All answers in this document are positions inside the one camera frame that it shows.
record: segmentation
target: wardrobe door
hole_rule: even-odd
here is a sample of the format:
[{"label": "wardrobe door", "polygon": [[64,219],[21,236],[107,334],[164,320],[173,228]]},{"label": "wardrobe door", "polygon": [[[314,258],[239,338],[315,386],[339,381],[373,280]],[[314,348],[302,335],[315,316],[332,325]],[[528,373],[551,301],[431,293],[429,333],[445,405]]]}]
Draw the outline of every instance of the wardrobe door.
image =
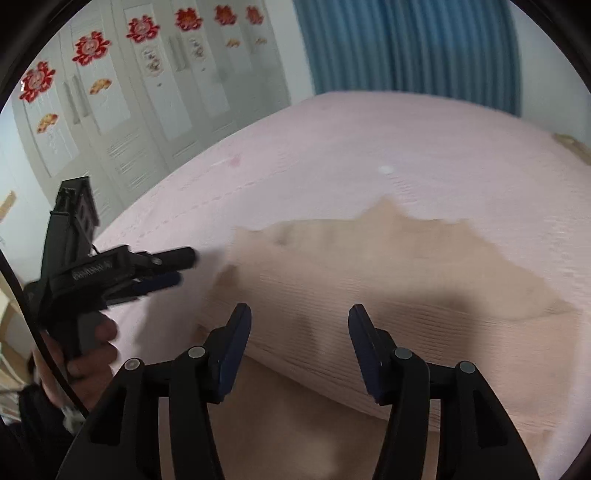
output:
[{"label": "wardrobe door", "polygon": [[163,0],[113,0],[115,28],[131,83],[150,130],[171,169],[207,145],[210,128],[197,92],[187,87],[190,72],[181,68],[173,25],[167,25]]},{"label": "wardrobe door", "polygon": [[197,0],[197,5],[238,128],[269,115],[264,84],[247,42],[246,10],[234,0]]},{"label": "wardrobe door", "polygon": [[109,0],[86,5],[60,38],[82,126],[125,205],[131,205],[170,169],[128,79]]},{"label": "wardrobe door", "polygon": [[58,36],[31,64],[12,95],[12,104],[25,153],[50,203],[63,180],[89,176],[101,228],[111,223],[123,204],[82,127]]},{"label": "wardrobe door", "polygon": [[162,6],[170,31],[167,38],[178,59],[178,69],[185,72],[186,93],[198,99],[198,109],[207,119],[210,131],[206,143],[212,145],[238,127],[222,82],[224,71],[209,45],[203,14],[195,0],[160,0],[158,5]]},{"label": "wardrobe door", "polygon": [[251,59],[263,83],[263,101],[270,112],[277,112],[288,107],[290,99],[267,9],[262,0],[236,1],[242,9]]}]

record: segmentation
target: human hand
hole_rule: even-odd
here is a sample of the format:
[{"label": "human hand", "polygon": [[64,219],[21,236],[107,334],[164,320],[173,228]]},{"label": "human hand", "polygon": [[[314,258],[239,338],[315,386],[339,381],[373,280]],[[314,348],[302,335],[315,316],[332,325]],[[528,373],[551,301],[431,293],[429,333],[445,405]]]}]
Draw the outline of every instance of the human hand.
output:
[{"label": "human hand", "polygon": [[[109,365],[117,360],[119,352],[110,341],[117,337],[117,333],[117,324],[105,316],[103,322],[95,330],[95,338],[100,343],[100,347],[67,364],[70,375],[77,378],[72,383],[72,389],[88,410],[95,407],[113,378],[113,371]],[[61,367],[64,364],[64,355],[59,343],[45,332],[42,332],[41,335],[55,363]],[[56,407],[64,407],[65,399],[59,384],[37,348],[33,350],[33,358],[47,398]]]}]

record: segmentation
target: wardrobe door handle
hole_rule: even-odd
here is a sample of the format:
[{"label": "wardrobe door handle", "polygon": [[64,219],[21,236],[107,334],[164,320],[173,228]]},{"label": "wardrobe door handle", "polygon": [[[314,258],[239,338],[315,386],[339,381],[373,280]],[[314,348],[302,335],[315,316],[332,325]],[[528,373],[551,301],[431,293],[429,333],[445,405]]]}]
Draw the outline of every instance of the wardrobe door handle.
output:
[{"label": "wardrobe door handle", "polygon": [[74,125],[78,125],[80,123],[80,115],[78,114],[78,109],[76,108],[76,104],[72,98],[72,91],[70,90],[70,86],[67,84],[67,82],[64,82],[64,90],[66,91],[66,99],[70,104],[70,110],[72,110],[72,121],[74,122]]},{"label": "wardrobe door handle", "polygon": [[189,59],[187,58],[187,52],[184,49],[183,45],[183,38],[180,34],[177,35],[177,42],[178,42],[178,50],[181,53],[181,58],[183,59],[183,70],[188,68],[189,66]]},{"label": "wardrobe door handle", "polygon": [[174,37],[169,37],[168,38],[168,45],[170,46],[170,51],[172,52],[172,60],[173,60],[173,68],[175,72],[180,72],[182,69],[180,67],[180,65],[178,64],[178,55],[177,55],[177,49],[176,46],[174,45]]},{"label": "wardrobe door handle", "polygon": [[77,75],[72,77],[72,82],[74,83],[74,89],[76,90],[80,106],[82,107],[82,118],[86,118],[89,115],[88,100],[86,99],[86,95],[84,95],[82,84]]}]

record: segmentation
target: cable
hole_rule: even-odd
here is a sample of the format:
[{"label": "cable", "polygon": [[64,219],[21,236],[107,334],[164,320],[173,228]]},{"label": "cable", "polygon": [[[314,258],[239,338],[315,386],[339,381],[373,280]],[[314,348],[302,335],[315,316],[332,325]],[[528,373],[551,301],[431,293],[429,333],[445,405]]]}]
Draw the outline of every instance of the cable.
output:
[{"label": "cable", "polygon": [[0,273],[2,273],[4,279],[8,283],[8,286],[11,288],[12,293],[18,302],[18,306],[22,310],[22,315],[25,317],[25,322],[27,323],[27,326],[31,331],[33,340],[35,341],[35,344],[37,345],[37,348],[39,349],[39,352],[41,353],[43,360],[45,360],[47,366],[49,367],[49,370],[59,383],[61,389],[72,401],[72,403],[78,409],[78,411],[82,413],[84,417],[87,417],[88,409],[84,406],[82,400],[78,397],[78,395],[76,395],[74,390],[72,390],[72,387],[67,382],[60,368],[57,366],[55,360],[49,353],[47,345],[45,344],[43,337],[41,337],[41,333],[39,332],[37,322],[35,321],[35,319],[33,319],[33,314],[31,313],[31,309],[29,308],[28,299],[25,293],[23,292],[20,283],[18,282],[16,275],[12,271],[12,268],[10,267],[8,260],[4,256],[2,249],[0,249]]}]

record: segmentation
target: bed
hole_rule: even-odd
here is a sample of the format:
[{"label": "bed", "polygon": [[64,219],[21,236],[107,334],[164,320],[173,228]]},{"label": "bed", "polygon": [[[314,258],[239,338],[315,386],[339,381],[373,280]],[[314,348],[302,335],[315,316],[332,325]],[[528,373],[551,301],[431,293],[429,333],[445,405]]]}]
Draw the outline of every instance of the bed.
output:
[{"label": "bed", "polygon": [[[112,309],[121,361],[170,359],[190,346],[195,312],[236,226],[352,218],[391,196],[416,218],[469,219],[503,255],[591,312],[591,167],[507,113],[393,92],[328,93],[275,113],[201,153],[109,225],[99,248],[191,245],[184,284]],[[585,321],[569,414],[542,478],[559,478],[591,430]]]}]

